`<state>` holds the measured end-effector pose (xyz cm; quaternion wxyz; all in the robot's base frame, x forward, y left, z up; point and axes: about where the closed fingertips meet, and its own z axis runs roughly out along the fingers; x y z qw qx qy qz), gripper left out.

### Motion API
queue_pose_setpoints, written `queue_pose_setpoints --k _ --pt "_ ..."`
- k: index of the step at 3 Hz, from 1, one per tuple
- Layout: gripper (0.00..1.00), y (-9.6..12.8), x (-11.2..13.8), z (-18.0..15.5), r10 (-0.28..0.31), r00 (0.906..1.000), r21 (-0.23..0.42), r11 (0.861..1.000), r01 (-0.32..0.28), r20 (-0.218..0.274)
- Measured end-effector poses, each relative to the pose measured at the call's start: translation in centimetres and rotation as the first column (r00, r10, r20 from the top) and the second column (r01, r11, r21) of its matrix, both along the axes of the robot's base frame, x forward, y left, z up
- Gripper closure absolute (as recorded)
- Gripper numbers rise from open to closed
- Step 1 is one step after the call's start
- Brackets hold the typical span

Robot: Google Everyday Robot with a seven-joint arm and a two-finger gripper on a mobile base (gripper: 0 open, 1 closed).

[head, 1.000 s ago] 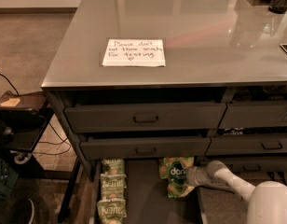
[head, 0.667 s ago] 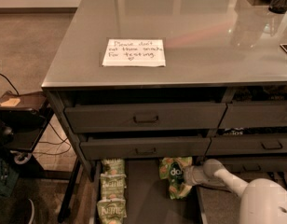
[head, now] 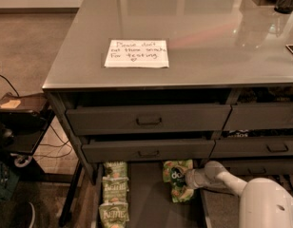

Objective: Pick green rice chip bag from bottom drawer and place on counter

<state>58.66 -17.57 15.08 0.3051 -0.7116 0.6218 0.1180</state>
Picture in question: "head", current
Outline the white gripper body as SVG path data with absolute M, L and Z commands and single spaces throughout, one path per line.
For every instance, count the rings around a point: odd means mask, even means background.
M 190 189 L 199 189 L 211 185 L 204 169 L 188 169 L 185 173 L 186 185 Z

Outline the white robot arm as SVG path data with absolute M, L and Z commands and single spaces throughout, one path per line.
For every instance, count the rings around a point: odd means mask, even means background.
M 217 161 L 188 169 L 185 177 L 190 189 L 222 186 L 238 196 L 239 228 L 293 228 L 293 197 L 273 180 L 242 180 Z

